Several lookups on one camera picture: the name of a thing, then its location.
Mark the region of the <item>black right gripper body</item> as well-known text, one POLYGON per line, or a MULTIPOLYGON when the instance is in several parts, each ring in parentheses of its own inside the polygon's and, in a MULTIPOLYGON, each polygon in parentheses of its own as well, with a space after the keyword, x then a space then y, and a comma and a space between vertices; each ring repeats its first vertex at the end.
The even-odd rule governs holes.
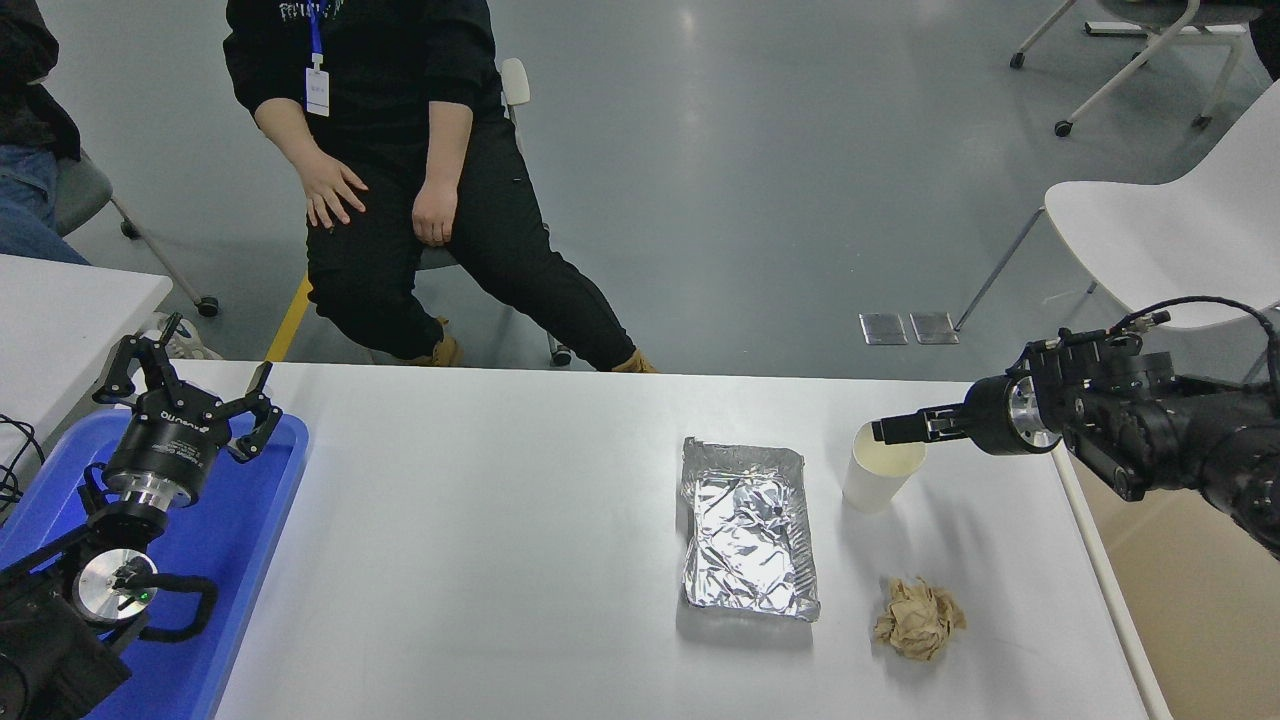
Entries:
POLYGON ((1009 397, 1012 378, 993 375, 975 382, 963 401, 965 434, 975 447, 993 456, 1021 452, 1021 437, 1014 429, 1009 397))

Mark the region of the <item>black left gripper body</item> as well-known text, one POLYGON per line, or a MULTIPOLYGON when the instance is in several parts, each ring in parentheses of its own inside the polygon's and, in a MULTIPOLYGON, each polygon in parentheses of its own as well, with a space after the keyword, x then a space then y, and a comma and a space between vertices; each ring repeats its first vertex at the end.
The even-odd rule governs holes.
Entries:
POLYGON ((205 416, 220 402, 195 386, 182 386, 175 398, 165 389, 143 392, 104 469, 104 483, 122 493, 132 477, 157 477, 183 493, 202 492, 218 452, 230 438, 228 420, 205 416))

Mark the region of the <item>person's right hand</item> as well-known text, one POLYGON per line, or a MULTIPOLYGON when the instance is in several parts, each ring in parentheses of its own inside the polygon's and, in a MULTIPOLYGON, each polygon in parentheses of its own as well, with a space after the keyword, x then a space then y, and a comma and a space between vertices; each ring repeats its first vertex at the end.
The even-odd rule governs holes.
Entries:
POLYGON ((344 163, 312 150, 294 161, 305 197, 305 217, 311 228, 335 229, 348 225, 355 213, 367 208, 358 196, 369 187, 344 163))

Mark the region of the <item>person's left hand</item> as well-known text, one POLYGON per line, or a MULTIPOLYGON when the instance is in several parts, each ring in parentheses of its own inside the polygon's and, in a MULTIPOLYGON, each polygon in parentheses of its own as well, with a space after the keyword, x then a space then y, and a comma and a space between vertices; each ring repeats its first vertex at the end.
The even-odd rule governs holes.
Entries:
POLYGON ((428 247, 444 247, 453 237, 458 208, 456 182, 426 179, 411 208, 415 237, 428 247))

